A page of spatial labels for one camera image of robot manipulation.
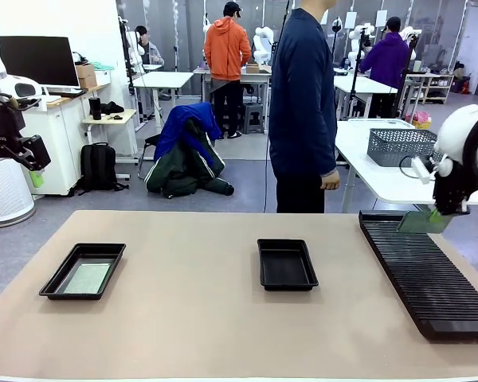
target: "black pants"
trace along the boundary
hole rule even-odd
[[[225,133],[223,127],[223,116],[225,114],[225,100],[229,107],[229,136],[236,134],[239,119],[239,107],[242,104],[242,86],[240,81],[228,82],[227,85],[214,91],[214,114],[216,115],[217,125],[222,134]]]
[[[322,179],[315,176],[275,174],[278,213],[324,213]]]
[[[368,118],[390,118],[396,94],[374,94]]]

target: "orange hoodie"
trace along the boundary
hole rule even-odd
[[[217,80],[240,80],[241,67],[252,56],[245,29],[228,16],[211,25],[204,50],[211,75]]]

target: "black plastic tray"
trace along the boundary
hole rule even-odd
[[[478,341],[478,291],[427,235],[397,232],[404,212],[359,213],[359,225],[420,333]]]
[[[50,300],[99,300],[117,268],[126,244],[77,244],[70,251],[64,262],[59,266],[53,277],[39,291],[40,296],[46,296]],[[83,266],[99,266],[101,269],[96,273],[93,280],[89,275],[83,274]],[[73,279],[79,271],[78,279]],[[96,290],[95,292],[76,292],[76,290]]]
[[[311,290],[319,285],[304,240],[259,239],[266,290]]]

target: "green jacket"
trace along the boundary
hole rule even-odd
[[[233,186],[218,177],[225,168],[225,163],[217,154],[207,134],[193,123],[187,124],[186,128],[190,129],[206,148],[213,159],[213,165],[208,165],[195,149],[179,141],[152,166],[145,177],[147,189],[168,198],[191,195],[196,193],[197,189],[206,189],[226,196],[232,195]]]

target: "hand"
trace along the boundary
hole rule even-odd
[[[335,170],[334,173],[322,177],[322,185],[320,189],[326,189],[328,191],[333,191],[340,187],[340,174],[338,170]]]

